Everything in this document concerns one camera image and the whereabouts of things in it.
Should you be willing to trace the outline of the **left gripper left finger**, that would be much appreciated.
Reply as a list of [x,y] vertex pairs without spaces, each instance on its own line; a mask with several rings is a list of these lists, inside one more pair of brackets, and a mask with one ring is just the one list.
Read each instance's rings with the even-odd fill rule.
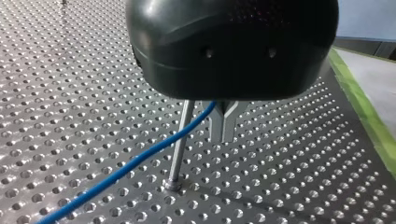
[[224,128],[224,114],[225,102],[217,101],[212,112],[208,115],[209,118],[209,138],[212,142],[223,141],[223,128]]

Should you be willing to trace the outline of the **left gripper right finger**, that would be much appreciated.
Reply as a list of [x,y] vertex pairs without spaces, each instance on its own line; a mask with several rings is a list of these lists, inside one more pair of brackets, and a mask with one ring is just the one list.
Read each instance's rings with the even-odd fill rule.
[[247,107],[247,101],[226,101],[223,104],[223,142],[233,141],[236,119],[247,109]]

